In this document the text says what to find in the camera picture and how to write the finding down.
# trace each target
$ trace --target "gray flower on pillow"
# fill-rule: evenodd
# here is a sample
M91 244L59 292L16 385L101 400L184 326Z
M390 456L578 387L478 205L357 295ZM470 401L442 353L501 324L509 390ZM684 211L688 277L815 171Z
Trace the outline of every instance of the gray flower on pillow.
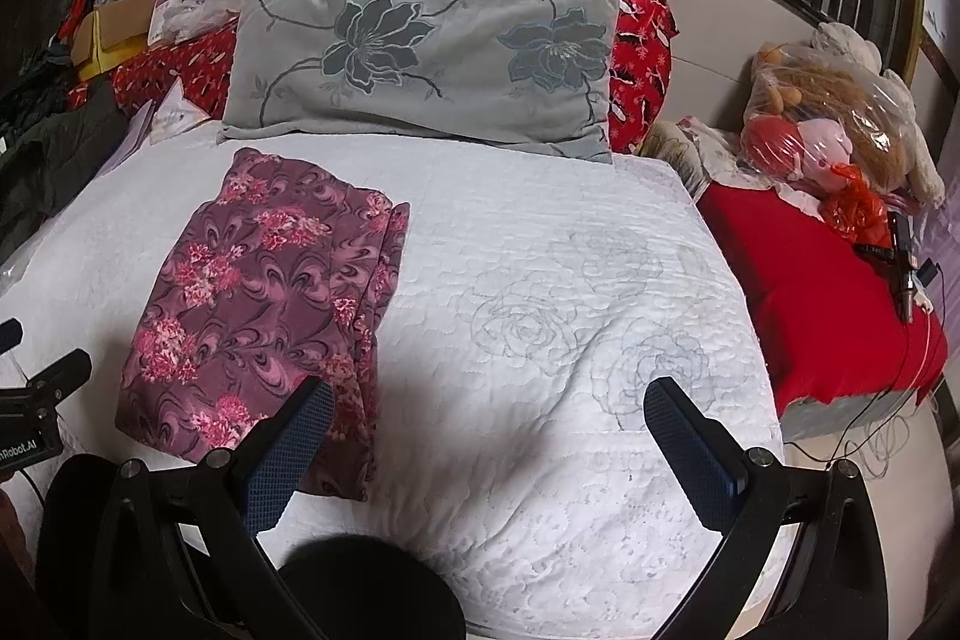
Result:
M577 91L607 73L606 34L606 25L588 23L577 7L550 25L521 23L497 39L517 51L508 66L511 82L531 79L546 92L559 87Z
M419 65L414 47L435 25L418 20L422 4L373 0L361 7L347 1L333 25L341 41L323 54L323 73L346 73L347 82L366 94L377 82L402 84L407 68Z

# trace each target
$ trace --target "orange plastic bag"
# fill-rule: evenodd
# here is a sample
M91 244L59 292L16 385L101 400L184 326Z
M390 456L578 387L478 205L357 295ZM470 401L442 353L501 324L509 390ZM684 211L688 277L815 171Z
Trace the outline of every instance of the orange plastic bag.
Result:
M887 224L887 205L870 190L860 167L837 164L830 169L848 181L842 191L820 204L820 217L851 244L875 244L891 247Z

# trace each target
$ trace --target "pink plush toy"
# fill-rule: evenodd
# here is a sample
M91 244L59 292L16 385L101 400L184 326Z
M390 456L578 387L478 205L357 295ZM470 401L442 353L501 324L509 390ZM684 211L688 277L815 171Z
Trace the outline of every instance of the pink plush toy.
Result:
M800 161L803 176L815 182L828 194L847 186L847 180L830 171L834 164L848 164L853 144L843 126L829 118L815 118L797 124L805 154Z

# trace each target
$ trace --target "black round object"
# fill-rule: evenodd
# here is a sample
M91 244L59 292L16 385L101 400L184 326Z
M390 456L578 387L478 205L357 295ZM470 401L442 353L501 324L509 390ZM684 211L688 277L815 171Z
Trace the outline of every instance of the black round object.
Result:
M310 543L280 577L329 640L464 640L450 587L407 552L372 537Z

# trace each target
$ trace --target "blue textured gripper pad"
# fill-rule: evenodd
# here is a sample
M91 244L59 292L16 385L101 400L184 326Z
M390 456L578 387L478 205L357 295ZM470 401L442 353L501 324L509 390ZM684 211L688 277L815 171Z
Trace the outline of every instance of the blue textured gripper pad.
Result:
M320 383L275 439L242 488L244 526L253 536L274 528L333 421L333 391Z
M726 534L740 509L736 481L660 381L647 387L643 417L704 528Z

